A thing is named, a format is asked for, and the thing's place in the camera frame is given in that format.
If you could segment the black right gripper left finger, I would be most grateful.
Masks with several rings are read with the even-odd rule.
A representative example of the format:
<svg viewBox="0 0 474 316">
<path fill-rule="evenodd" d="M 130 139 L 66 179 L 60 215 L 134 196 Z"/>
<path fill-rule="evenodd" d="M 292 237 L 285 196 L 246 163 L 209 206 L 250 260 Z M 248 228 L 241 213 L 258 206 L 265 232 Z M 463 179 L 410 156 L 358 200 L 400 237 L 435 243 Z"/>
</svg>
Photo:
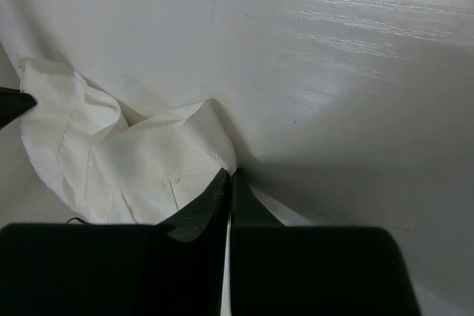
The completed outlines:
<svg viewBox="0 0 474 316">
<path fill-rule="evenodd" d="M 3 315 L 219 315 L 230 176 L 161 223 L 12 223 Z"/>
</svg>

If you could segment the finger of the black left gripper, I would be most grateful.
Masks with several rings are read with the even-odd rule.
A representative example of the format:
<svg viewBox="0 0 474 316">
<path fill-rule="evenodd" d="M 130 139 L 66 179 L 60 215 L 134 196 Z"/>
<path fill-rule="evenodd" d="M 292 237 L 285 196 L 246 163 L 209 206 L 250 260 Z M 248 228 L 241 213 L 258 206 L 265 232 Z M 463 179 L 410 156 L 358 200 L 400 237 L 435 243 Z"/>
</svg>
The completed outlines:
<svg viewBox="0 0 474 316">
<path fill-rule="evenodd" d="M 37 105 L 32 95 L 21 90 L 2 87 L 0 89 L 0 125 L 1 129 L 21 117 Z"/>
</svg>

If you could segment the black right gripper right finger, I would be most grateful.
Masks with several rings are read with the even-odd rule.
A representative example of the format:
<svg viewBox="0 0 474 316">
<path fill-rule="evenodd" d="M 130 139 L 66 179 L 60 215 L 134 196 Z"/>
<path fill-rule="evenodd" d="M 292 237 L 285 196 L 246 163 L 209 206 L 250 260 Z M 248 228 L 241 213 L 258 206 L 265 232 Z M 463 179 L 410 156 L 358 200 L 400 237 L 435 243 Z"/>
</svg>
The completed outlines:
<svg viewBox="0 0 474 316">
<path fill-rule="evenodd" d="M 419 315 L 401 250 L 372 226 L 286 226 L 233 175 L 233 315 Z"/>
</svg>

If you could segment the white skirt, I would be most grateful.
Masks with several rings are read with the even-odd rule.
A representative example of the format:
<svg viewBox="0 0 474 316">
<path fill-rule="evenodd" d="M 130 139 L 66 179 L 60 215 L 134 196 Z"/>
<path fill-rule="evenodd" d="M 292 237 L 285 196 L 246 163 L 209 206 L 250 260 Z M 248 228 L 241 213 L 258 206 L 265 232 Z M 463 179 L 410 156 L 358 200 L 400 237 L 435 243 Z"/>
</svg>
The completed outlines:
<svg viewBox="0 0 474 316">
<path fill-rule="evenodd" d="M 21 139 L 36 173 L 93 223 L 160 223 L 232 174 L 233 144 L 206 101 L 128 124 L 117 100 L 57 61 L 23 58 L 36 108 Z"/>
</svg>

